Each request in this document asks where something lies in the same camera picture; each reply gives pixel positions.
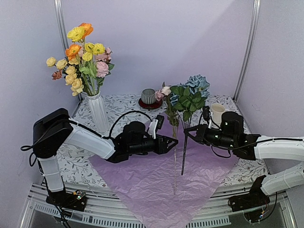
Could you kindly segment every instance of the white cup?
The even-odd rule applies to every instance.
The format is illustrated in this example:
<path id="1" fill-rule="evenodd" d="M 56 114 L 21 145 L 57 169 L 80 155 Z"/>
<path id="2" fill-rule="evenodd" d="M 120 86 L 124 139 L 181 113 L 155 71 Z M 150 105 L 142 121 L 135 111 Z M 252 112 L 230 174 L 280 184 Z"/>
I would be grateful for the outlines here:
<path id="1" fill-rule="evenodd" d="M 222 122 L 222 115 L 224 112 L 227 112 L 228 110 L 219 103 L 213 103 L 211 105 L 211 111 L 213 113 L 212 119 L 217 124 L 220 125 Z"/>

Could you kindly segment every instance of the patterned tablecloth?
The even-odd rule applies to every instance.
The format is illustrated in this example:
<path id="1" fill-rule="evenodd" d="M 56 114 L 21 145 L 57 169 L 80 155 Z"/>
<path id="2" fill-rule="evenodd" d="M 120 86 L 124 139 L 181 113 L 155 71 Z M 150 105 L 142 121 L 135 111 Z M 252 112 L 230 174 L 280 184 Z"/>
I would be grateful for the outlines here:
<path id="1" fill-rule="evenodd" d="M 122 114 L 131 111 L 139 110 L 147 113 L 151 118 L 164 111 L 164 105 L 156 110 L 145 110 L 138 105 L 139 95 L 108 95 L 104 96 L 105 108 L 107 110 L 110 125 Z M 239 113 L 236 105 L 229 96 L 211 96 L 206 104 L 220 103 L 227 109 Z M 192 125 L 196 125 L 199 120 L 200 113 L 197 111 L 193 114 Z M 74 117 L 75 120 L 96 130 L 87 99 L 81 103 Z M 129 114 L 123 117 L 115 126 L 112 136 L 116 136 L 122 131 L 122 127 L 131 121 L 146 122 L 148 119 L 140 114 Z M 248 133 L 248 127 L 245 126 L 245 133 Z M 84 151 L 83 154 L 78 153 L 78 157 L 73 157 L 75 154 L 67 145 L 62 145 L 57 152 L 57 159 L 60 166 L 63 180 L 70 183 L 82 184 L 92 187 L 108 188 L 104 180 L 99 176 L 97 171 L 91 165 L 88 158 L 92 154 Z M 232 171 L 223 180 L 220 187 L 231 186 L 237 184 L 252 183 L 257 177 L 267 174 L 266 166 L 262 160 L 247 161 L 239 159 L 234 165 Z"/>

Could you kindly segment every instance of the vase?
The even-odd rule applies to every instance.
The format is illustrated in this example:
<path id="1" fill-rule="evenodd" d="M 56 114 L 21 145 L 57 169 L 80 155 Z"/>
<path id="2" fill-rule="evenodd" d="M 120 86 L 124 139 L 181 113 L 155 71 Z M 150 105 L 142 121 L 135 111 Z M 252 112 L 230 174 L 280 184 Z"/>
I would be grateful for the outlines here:
<path id="1" fill-rule="evenodd" d="M 100 92 L 95 96 L 88 96 L 88 103 L 92 118 L 99 132 L 106 132 L 110 128 L 109 120 L 105 111 L 105 104 Z"/>

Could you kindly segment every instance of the white wall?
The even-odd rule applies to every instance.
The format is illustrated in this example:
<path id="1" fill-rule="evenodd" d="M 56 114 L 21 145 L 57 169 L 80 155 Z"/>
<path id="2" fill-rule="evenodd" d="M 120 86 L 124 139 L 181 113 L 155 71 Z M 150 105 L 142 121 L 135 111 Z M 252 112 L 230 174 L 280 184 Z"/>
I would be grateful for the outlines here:
<path id="1" fill-rule="evenodd" d="M 253 133 L 304 135 L 304 1 L 262 1 L 239 107 Z M 267 160 L 271 172 L 297 162 Z M 304 227 L 304 186 L 287 191 Z"/>
<path id="2" fill-rule="evenodd" d="M 16 228 L 38 167 L 20 146 L 32 143 L 33 123 L 77 99 L 64 81 L 52 81 L 49 56 L 63 57 L 53 0 L 2 1 L 0 7 L 0 227 Z"/>
<path id="3" fill-rule="evenodd" d="M 65 0 L 67 31 L 92 23 L 89 42 L 113 50 L 103 94 L 140 93 L 162 82 L 207 76 L 210 91 L 233 95 L 253 0 Z"/>

